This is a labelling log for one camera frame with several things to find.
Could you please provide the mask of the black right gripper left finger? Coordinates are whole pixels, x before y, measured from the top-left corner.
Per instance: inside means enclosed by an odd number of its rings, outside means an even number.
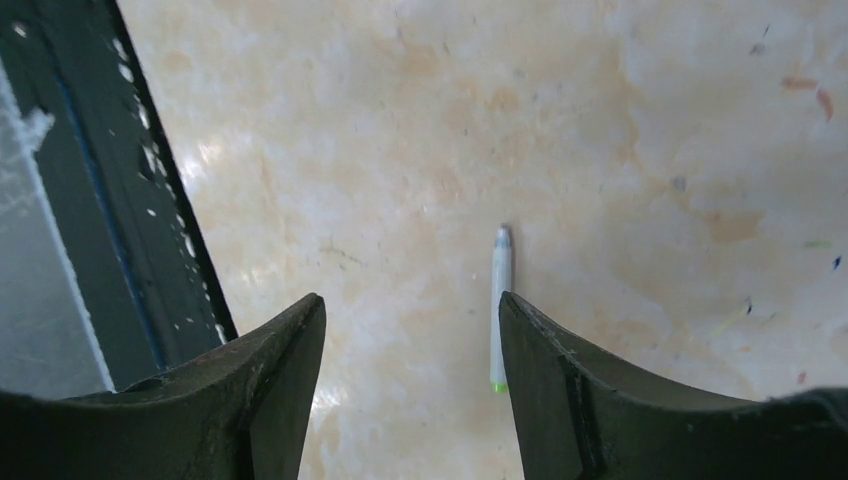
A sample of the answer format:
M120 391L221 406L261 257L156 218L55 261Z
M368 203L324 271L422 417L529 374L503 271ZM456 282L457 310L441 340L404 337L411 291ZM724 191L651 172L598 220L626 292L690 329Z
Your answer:
M119 393L1 396L5 479L294 479L326 332L308 294L256 330Z

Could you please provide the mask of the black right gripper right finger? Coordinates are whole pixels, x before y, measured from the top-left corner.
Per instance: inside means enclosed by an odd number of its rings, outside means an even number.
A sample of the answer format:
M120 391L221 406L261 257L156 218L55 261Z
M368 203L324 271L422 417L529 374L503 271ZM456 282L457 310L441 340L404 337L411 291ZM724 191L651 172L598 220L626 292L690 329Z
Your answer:
M843 479L847 392L748 401L583 339L513 293L502 350L528 479Z

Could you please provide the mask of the white pen with green tip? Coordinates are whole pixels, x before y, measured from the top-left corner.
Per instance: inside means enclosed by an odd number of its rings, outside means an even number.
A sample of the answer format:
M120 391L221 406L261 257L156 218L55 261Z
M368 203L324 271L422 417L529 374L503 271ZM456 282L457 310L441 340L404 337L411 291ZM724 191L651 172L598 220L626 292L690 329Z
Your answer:
M499 305L504 292L512 290L513 250L512 235L508 225L501 225L496 233L491 276L490 302L490 382L493 391L504 393L508 389L504 367Z

